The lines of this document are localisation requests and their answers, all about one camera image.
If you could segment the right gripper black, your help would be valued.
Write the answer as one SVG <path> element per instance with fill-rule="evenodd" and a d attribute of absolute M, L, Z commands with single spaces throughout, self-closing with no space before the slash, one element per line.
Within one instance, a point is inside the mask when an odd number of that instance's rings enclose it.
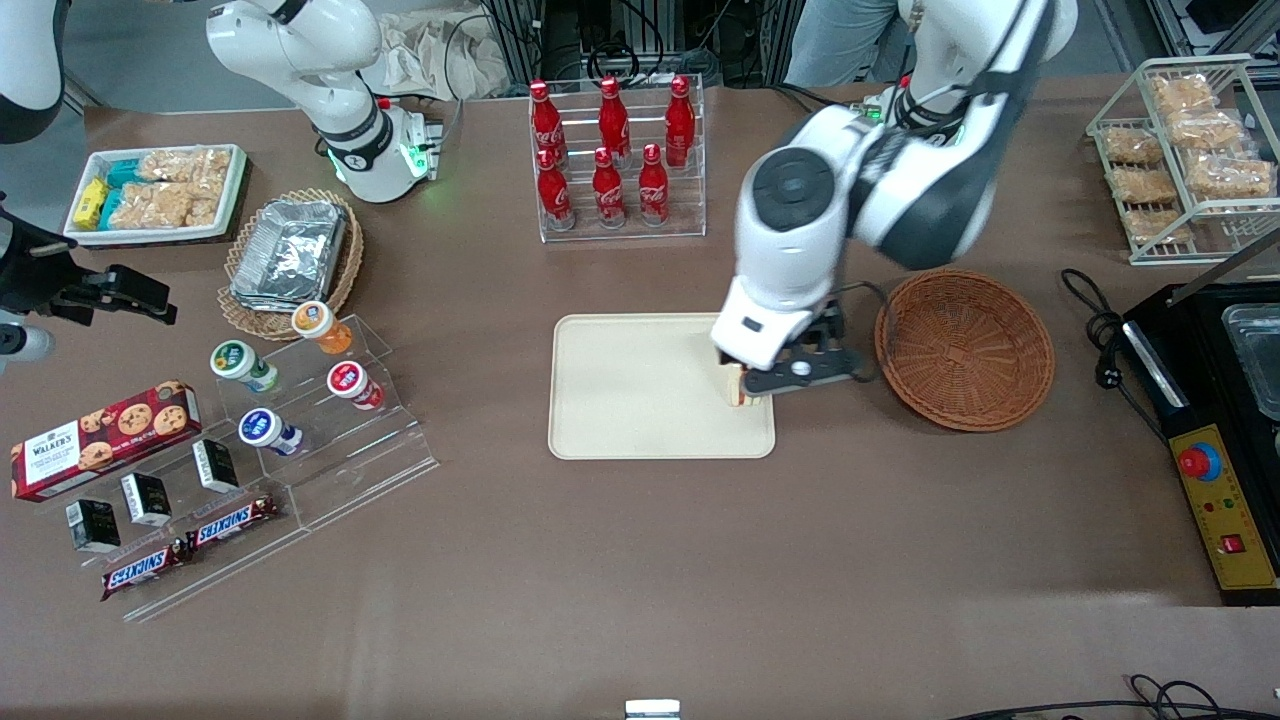
<path fill-rule="evenodd" d="M 1 210 L 9 229 L 1 260 L 3 310 L 19 316 L 31 313 L 73 323 L 93 320 L 93 302 L 84 279 L 93 274 L 76 263 L 73 240 L 33 225 Z M 96 306 L 109 313 L 132 313 L 160 322 L 177 323 L 178 309 L 169 302 L 170 287 L 151 275 L 120 264 L 93 274 Z"/>

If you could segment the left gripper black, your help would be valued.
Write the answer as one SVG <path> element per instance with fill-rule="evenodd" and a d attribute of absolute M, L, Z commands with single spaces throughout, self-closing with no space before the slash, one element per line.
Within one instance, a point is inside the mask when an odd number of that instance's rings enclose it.
<path fill-rule="evenodd" d="M 828 300 L 768 369 L 745 372 L 745 395 L 765 397 L 855 380 L 864 356 L 846 342 L 845 325 L 841 301 Z"/>

